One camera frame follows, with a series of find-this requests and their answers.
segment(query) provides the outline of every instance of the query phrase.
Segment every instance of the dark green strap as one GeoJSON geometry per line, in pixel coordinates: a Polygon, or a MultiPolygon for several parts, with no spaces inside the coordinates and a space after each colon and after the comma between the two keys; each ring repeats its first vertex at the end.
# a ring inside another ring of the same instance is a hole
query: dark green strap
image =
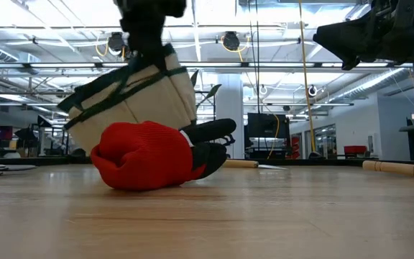
{"type": "MultiPolygon", "coordinates": [[[[171,44],[167,44],[164,46],[164,52],[165,56],[167,57],[175,53],[175,49],[171,44]]],[[[87,83],[84,86],[75,88],[75,93],[59,103],[57,107],[64,112],[69,112],[73,107],[82,110],[81,103],[83,101],[103,91],[109,85],[123,80],[123,78],[125,78],[125,82],[127,82],[127,79],[131,75],[138,73],[145,68],[150,67],[151,65],[152,64],[145,58],[140,56],[135,57],[129,61],[129,64],[127,66],[113,70],[106,75],[100,76],[96,80],[87,83]]]]}
{"type": "Polygon", "coordinates": [[[84,110],[81,114],[79,114],[76,118],[71,119],[66,125],[65,129],[69,130],[71,127],[73,127],[75,124],[79,122],[84,122],[87,119],[90,119],[91,117],[106,111],[107,109],[112,108],[113,106],[116,106],[117,104],[125,101],[129,97],[135,95],[139,91],[147,88],[148,86],[151,86],[158,81],[162,80],[165,76],[175,76],[177,74],[186,73],[187,70],[185,67],[172,69],[171,71],[167,71],[166,73],[156,73],[149,77],[144,82],[141,82],[139,85],[135,86],[134,88],[122,93],[119,92],[116,95],[110,95],[109,97],[105,98],[103,101],[94,104],[90,108],[84,110]]]}

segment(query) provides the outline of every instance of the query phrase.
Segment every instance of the white wall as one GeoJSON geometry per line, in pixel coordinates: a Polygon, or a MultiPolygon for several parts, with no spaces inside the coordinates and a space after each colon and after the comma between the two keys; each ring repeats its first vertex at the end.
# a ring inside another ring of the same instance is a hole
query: white wall
{"type": "MultiPolygon", "coordinates": [[[[344,146],[368,146],[368,136],[372,135],[374,136],[374,155],[382,158],[380,117],[376,93],[369,95],[368,99],[354,101],[354,106],[335,107],[327,117],[313,118],[314,129],[331,124],[335,124],[336,127],[336,149],[339,155],[344,154],[344,146]]],[[[309,122],[291,124],[290,134],[302,132],[304,136],[305,131],[309,128],[309,122]]],[[[302,145],[306,146],[304,137],[302,145]]]]}
{"type": "Polygon", "coordinates": [[[406,118],[414,113],[414,99],[379,96],[378,109],[383,160],[409,160],[408,135],[399,132],[407,126],[406,118]]]}

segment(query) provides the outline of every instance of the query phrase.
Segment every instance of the ceiling light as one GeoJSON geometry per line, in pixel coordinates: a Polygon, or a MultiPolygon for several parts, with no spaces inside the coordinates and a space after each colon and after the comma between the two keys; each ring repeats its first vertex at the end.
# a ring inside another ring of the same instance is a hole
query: ceiling light
{"type": "Polygon", "coordinates": [[[20,103],[0,103],[0,106],[22,106],[20,103]]]}
{"type": "Polygon", "coordinates": [[[402,65],[399,65],[399,67],[401,67],[401,68],[412,68],[413,64],[412,63],[403,63],[402,65]]]}
{"type": "Polygon", "coordinates": [[[70,115],[68,114],[68,113],[66,113],[66,112],[55,112],[56,114],[58,114],[58,115],[61,115],[61,116],[65,116],[65,117],[69,117],[70,115]]]}
{"type": "Polygon", "coordinates": [[[102,63],[101,65],[104,68],[122,68],[122,67],[125,67],[127,63],[115,62],[115,63],[102,63]]]}
{"type": "MultiPolygon", "coordinates": [[[[251,63],[253,66],[258,66],[258,63],[251,63]]],[[[314,63],[306,63],[306,67],[312,68],[315,64],[314,63]]],[[[260,62],[259,66],[262,67],[282,67],[282,68],[302,68],[304,65],[302,63],[273,63],[273,62],[260,62]]]]}
{"type": "Polygon", "coordinates": [[[315,87],[314,85],[311,85],[308,88],[308,94],[309,94],[310,97],[316,97],[316,95],[317,95],[317,87],[315,87]]]}
{"type": "Polygon", "coordinates": [[[12,94],[0,94],[0,98],[8,99],[11,101],[26,101],[25,98],[18,96],[18,95],[12,95],[12,94]]]}
{"type": "Polygon", "coordinates": [[[58,104],[27,104],[28,106],[57,106],[58,104]]]}
{"type": "Polygon", "coordinates": [[[23,68],[21,63],[1,63],[0,68],[23,68]]]}
{"type": "Polygon", "coordinates": [[[341,66],[343,66],[342,63],[323,63],[322,64],[323,68],[340,68],[341,66]]]}
{"type": "Polygon", "coordinates": [[[40,110],[41,112],[52,112],[52,111],[50,111],[50,110],[48,110],[46,108],[42,108],[42,107],[38,107],[38,106],[33,106],[33,108],[35,108],[37,110],[40,110]]]}
{"type": "Polygon", "coordinates": [[[357,65],[360,68],[381,68],[389,65],[388,63],[360,63],[357,65]]]}
{"type": "Polygon", "coordinates": [[[313,104],[313,105],[333,107],[333,106],[353,106],[354,104],[313,104]]]}
{"type": "Polygon", "coordinates": [[[94,63],[31,63],[32,68],[95,68],[94,63]]]}
{"type": "Polygon", "coordinates": [[[241,63],[233,62],[182,62],[182,66],[190,68],[240,67],[241,63]]]}

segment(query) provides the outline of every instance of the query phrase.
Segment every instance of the red knit fabric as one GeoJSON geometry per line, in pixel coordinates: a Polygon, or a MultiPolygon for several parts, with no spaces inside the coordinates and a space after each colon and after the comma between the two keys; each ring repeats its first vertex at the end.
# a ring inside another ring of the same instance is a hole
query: red knit fabric
{"type": "Polygon", "coordinates": [[[91,159],[112,188],[148,191],[197,179],[205,166],[191,172],[193,155],[176,129],[154,122],[117,122],[101,136],[91,159]]]}

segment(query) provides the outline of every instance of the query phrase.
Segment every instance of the fluorescent light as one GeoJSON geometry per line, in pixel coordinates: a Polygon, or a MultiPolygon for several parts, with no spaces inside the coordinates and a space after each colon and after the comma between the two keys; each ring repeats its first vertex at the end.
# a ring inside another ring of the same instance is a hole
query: fluorescent light
{"type": "Polygon", "coordinates": [[[22,106],[20,103],[0,103],[0,106],[22,106]]]}
{"type": "Polygon", "coordinates": [[[388,63],[360,63],[357,65],[360,68],[381,68],[389,65],[388,63]]]}
{"type": "Polygon", "coordinates": [[[57,106],[58,104],[27,104],[28,106],[57,106]]]}
{"type": "MultiPolygon", "coordinates": [[[[52,131],[52,128],[45,128],[44,129],[45,130],[45,132],[51,132],[52,131]]],[[[54,129],[54,132],[62,132],[63,131],[63,129],[54,129]]]]}
{"type": "Polygon", "coordinates": [[[33,108],[35,108],[37,110],[40,110],[41,112],[52,112],[52,111],[50,111],[50,110],[48,110],[46,108],[42,108],[42,107],[38,107],[38,106],[33,106],[33,108]]]}
{"type": "Polygon", "coordinates": [[[56,114],[58,114],[58,115],[61,115],[61,116],[65,116],[65,117],[68,117],[68,116],[70,116],[68,113],[66,113],[66,112],[55,112],[56,114]]]}
{"type": "Polygon", "coordinates": [[[322,64],[323,68],[340,68],[342,66],[343,66],[342,63],[323,63],[322,64]]]}
{"type": "Polygon", "coordinates": [[[20,63],[1,63],[0,68],[23,68],[24,66],[20,63]]]}
{"type": "MultiPolygon", "coordinates": [[[[244,103],[245,106],[256,106],[255,103],[244,103]]],[[[301,106],[301,107],[307,107],[308,105],[306,103],[281,103],[281,102],[269,102],[269,103],[263,103],[259,104],[260,106],[301,106]]],[[[311,106],[352,106],[353,104],[311,104],[311,106]]]]}
{"type": "Polygon", "coordinates": [[[123,62],[115,62],[115,63],[102,63],[101,64],[104,68],[122,68],[127,65],[127,63],[123,62]]]}
{"type": "Polygon", "coordinates": [[[32,68],[95,68],[94,63],[32,63],[32,68]]]}
{"type": "MultiPolygon", "coordinates": [[[[276,115],[285,115],[287,118],[294,118],[294,117],[298,117],[298,118],[308,118],[308,115],[293,115],[293,114],[276,114],[276,115]]],[[[249,119],[249,115],[244,114],[243,116],[244,119],[249,119]]]]}
{"type": "Polygon", "coordinates": [[[353,106],[354,104],[317,104],[318,106],[328,106],[328,107],[333,107],[333,106],[353,106]]]}
{"type": "Polygon", "coordinates": [[[25,98],[12,94],[0,94],[0,98],[8,99],[11,101],[26,101],[25,98]]]}
{"type": "Polygon", "coordinates": [[[402,65],[399,65],[399,67],[401,67],[401,68],[412,68],[413,64],[412,63],[403,63],[402,65]]]}
{"type": "MultiPolygon", "coordinates": [[[[253,66],[258,66],[258,63],[251,63],[251,65],[253,66]]],[[[263,66],[263,67],[283,67],[283,68],[293,68],[293,67],[298,67],[298,68],[302,68],[303,64],[302,63],[273,63],[273,62],[260,62],[259,66],[263,66]]],[[[314,66],[314,63],[306,63],[306,67],[308,68],[312,68],[314,66]]]]}
{"type": "Polygon", "coordinates": [[[211,68],[211,67],[240,67],[241,63],[233,62],[182,62],[182,66],[190,68],[211,68]]]}

